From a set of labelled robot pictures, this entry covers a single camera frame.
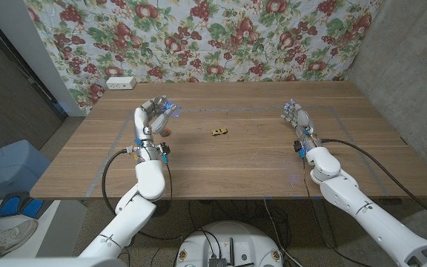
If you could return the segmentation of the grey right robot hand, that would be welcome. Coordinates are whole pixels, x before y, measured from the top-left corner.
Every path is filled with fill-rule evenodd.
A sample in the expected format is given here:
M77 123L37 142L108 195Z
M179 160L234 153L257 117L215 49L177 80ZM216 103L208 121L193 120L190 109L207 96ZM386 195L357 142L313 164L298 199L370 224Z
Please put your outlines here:
M281 118L289 123L300 139L314 133L314 123L308 112L293 99L286 103Z

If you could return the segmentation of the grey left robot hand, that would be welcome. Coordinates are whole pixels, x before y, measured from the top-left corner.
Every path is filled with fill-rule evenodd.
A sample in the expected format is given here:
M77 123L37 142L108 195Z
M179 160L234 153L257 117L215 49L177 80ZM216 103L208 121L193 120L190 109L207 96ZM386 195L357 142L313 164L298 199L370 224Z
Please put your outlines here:
M178 117L181 107L166 96L157 96L137 107L133 114L135 139L152 142L153 135L168 135L167 123Z

